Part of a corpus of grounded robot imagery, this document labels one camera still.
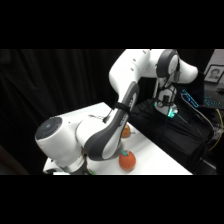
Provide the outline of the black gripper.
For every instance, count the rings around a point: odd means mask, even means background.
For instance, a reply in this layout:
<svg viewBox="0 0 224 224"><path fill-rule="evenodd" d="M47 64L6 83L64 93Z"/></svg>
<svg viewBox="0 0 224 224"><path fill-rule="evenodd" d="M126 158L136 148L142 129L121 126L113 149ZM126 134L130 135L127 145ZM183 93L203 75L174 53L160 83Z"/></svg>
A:
<svg viewBox="0 0 224 224"><path fill-rule="evenodd" d="M81 148L81 154L84 159L84 163L82 165L83 174L90 174L89 169L87 168L87 154L86 154L84 148Z"/></svg>

